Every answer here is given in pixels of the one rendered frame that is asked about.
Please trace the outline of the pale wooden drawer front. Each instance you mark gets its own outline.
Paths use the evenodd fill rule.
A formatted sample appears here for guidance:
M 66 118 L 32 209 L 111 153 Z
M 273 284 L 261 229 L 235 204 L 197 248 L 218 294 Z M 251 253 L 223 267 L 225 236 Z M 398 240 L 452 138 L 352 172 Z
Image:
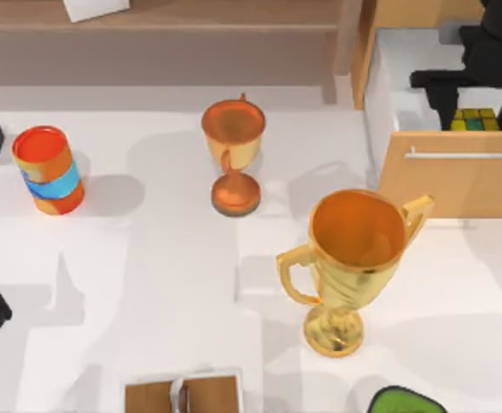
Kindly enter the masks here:
M 422 152 L 502 152 L 502 132 L 395 132 L 378 191 L 397 204 L 429 194 L 432 216 L 502 219 L 502 160 L 405 159 Z

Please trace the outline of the multicoloured puzzle cube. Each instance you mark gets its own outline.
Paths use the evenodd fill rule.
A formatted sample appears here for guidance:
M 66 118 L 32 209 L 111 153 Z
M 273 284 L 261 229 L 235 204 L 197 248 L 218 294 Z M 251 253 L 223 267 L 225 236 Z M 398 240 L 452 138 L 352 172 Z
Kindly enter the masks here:
M 450 123 L 454 132 L 499 130 L 496 114 L 491 108 L 460 108 Z

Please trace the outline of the orange and blue can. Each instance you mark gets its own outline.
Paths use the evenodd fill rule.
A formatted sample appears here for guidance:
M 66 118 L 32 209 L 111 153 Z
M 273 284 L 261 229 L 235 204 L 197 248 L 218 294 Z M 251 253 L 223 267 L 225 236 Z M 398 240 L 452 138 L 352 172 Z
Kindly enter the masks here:
M 11 150 L 41 212 L 64 215 L 83 202 L 83 181 L 62 130 L 55 126 L 30 127 L 15 138 Z

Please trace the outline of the wooden open shelf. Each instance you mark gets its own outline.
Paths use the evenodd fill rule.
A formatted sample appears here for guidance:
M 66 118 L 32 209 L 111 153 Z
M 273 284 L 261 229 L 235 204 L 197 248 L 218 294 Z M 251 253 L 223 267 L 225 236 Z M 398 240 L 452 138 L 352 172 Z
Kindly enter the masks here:
M 362 4 L 130 0 L 71 22 L 62 0 L 0 0 L 0 86 L 302 86 L 334 102 Z

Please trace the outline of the brown open book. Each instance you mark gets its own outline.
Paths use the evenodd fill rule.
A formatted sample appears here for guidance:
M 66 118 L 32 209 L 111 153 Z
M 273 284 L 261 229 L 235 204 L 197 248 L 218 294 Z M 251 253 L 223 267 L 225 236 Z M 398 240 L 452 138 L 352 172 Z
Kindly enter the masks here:
M 125 386 L 125 413 L 245 413 L 241 372 L 150 376 Z

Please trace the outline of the small bronze trophy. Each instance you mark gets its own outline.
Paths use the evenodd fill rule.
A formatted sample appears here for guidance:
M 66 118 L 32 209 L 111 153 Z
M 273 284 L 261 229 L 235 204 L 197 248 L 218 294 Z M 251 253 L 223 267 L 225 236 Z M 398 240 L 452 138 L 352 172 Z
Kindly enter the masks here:
M 241 217 L 260 204 L 259 183 L 244 170 L 257 158 L 266 116 L 244 93 L 210 105 L 201 117 L 209 152 L 222 170 L 211 203 L 222 215 Z

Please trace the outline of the wooden cupboard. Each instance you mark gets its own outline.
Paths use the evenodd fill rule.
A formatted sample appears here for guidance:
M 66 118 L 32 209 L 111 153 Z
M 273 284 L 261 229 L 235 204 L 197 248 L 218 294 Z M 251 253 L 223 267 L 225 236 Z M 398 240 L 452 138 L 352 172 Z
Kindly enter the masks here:
M 364 0 L 351 66 L 354 107 L 364 108 L 378 28 L 435 28 L 447 21 L 477 22 L 482 13 L 481 0 Z

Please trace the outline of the large gold trophy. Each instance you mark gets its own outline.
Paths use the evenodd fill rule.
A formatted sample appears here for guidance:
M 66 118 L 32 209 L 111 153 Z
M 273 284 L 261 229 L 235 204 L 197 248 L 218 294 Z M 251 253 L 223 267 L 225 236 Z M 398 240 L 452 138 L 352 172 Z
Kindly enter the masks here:
M 434 205 L 425 194 L 397 207 L 365 189 L 339 190 L 316 204 L 307 243 L 277 257 L 286 294 L 310 308 L 303 333 L 314 351 L 340 358 L 359 348 L 359 310 L 393 278 Z

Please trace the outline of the green item with black rim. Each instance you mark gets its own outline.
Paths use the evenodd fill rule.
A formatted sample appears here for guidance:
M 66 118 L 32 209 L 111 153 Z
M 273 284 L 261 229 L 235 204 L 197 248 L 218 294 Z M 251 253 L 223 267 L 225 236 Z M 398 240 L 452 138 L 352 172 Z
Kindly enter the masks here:
M 448 413 L 439 402 L 398 385 L 375 393 L 366 413 Z

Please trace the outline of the white drawer inside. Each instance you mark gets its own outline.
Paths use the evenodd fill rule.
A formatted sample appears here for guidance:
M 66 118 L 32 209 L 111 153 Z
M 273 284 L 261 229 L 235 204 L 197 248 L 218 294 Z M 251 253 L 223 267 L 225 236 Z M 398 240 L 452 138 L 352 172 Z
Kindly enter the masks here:
M 458 69 L 462 47 L 444 45 L 437 29 L 384 28 L 376 32 L 364 103 L 372 162 L 379 178 L 391 135 L 395 132 L 449 132 L 426 93 L 412 89 L 416 70 Z

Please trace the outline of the white flat sheet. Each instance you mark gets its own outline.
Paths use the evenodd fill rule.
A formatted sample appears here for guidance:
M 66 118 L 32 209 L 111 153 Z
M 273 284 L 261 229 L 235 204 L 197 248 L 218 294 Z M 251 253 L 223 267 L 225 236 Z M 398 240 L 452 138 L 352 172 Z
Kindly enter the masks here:
M 130 8 L 130 0 L 62 0 L 71 22 L 82 22 Z

